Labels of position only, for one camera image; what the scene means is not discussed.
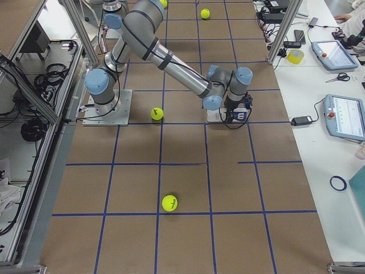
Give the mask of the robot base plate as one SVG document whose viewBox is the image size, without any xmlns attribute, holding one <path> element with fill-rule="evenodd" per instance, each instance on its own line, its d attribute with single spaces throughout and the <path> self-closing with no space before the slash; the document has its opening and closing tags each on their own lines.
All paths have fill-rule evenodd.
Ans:
<svg viewBox="0 0 365 274">
<path fill-rule="evenodd" d="M 99 105 L 89 96 L 88 104 L 93 104 L 85 111 L 82 121 L 85 126 L 128 126 L 132 102 L 132 90 L 113 90 L 115 97 L 106 105 Z"/>
</svg>

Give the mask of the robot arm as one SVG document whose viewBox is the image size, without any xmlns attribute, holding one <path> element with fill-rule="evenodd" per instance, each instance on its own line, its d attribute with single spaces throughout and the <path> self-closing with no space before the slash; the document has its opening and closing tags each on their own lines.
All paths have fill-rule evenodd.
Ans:
<svg viewBox="0 0 365 274">
<path fill-rule="evenodd" d="M 113 87 L 125 70 L 130 54 L 135 53 L 194 92 L 202 99 L 205 109 L 224 113 L 226 122 L 235 117 L 239 105 L 247 110 L 252 108 L 253 99 L 247 92 L 253 77 L 251 69 L 228 70 L 211 65 L 207 75 L 202 76 L 160 43 L 156 36 L 164 19 L 160 1 L 137 1 L 131 10 L 120 1 L 104 1 L 103 9 L 104 22 L 109 28 L 120 30 L 120 37 L 104 56 L 103 63 L 85 77 L 96 107 L 115 108 Z"/>
</svg>

